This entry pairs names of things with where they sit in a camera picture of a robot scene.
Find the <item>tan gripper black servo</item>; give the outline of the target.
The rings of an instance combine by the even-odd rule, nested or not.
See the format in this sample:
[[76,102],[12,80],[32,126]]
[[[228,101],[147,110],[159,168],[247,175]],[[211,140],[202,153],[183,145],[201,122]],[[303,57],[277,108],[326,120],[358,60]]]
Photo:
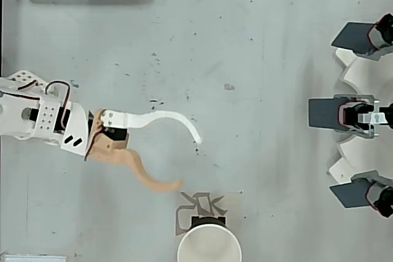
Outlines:
[[203,139],[196,127],[180,113],[158,110],[138,115],[100,109],[94,114],[90,112],[88,116],[90,129],[84,161],[91,157],[105,163],[114,163],[114,150],[118,149],[120,159],[133,170],[144,185],[159,192],[178,190],[183,184],[182,180],[172,183],[156,180],[144,169],[139,154],[134,150],[125,149],[129,138],[127,129],[141,129],[161,119],[178,121],[188,129],[197,144],[202,143]]

